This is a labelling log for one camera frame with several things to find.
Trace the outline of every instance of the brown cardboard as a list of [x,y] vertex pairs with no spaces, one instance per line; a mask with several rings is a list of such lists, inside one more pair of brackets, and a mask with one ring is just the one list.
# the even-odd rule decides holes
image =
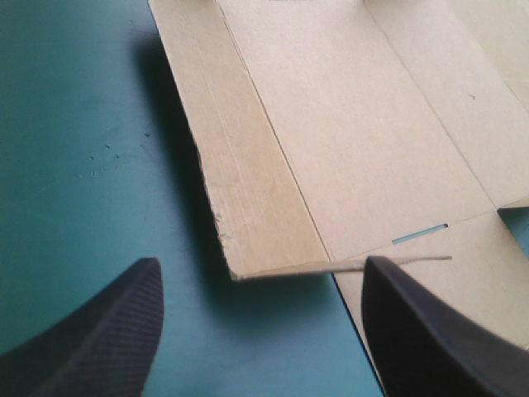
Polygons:
[[[496,213],[369,254],[434,256],[448,251],[451,261],[414,261],[403,269],[476,323],[518,346],[529,346],[529,260]],[[336,275],[363,337],[362,279],[362,273]]]
[[[235,279],[412,258],[529,343],[505,309],[529,267],[496,214],[529,204],[527,0],[150,3]],[[337,279],[358,318],[361,273]]]
[[234,278],[326,261],[259,97],[213,1],[151,2]]

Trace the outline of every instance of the flattened cardboard box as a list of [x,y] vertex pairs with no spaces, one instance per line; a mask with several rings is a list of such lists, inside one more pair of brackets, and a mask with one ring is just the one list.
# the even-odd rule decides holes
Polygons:
[[[235,280],[449,255],[406,269],[529,344],[496,213],[529,204],[529,0],[150,5]],[[337,279],[360,323],[361,274]]]

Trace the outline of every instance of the green floor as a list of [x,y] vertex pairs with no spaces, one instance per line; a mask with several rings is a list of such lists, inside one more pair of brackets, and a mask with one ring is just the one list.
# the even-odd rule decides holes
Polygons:
[[0,54],[0,352],[158,256],[145,396],[381,395],[330,277],[229,280],[146,0],[2,0]]

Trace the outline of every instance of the cardboard strip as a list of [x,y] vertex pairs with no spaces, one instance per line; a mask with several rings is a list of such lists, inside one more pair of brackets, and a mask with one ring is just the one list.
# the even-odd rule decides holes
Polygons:
[[151,0],[150,6],[233,276],[327,261],[216,3]]

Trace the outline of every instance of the cardboard flap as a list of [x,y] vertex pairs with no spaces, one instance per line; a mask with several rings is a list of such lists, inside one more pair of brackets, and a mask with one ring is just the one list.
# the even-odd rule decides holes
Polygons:
[[216,3],[152,0],[150,5],[197,143],[233,277],[326,261]]
[[[476,323],[520,347],[528,346],[529,260],[496,213],[387,246],[369,255],[391,258],[438,256],[447,252],[452,255],[451,261],[415,261],[402,268]],[[360,331],[362,278],[361,273],[336,275]]]

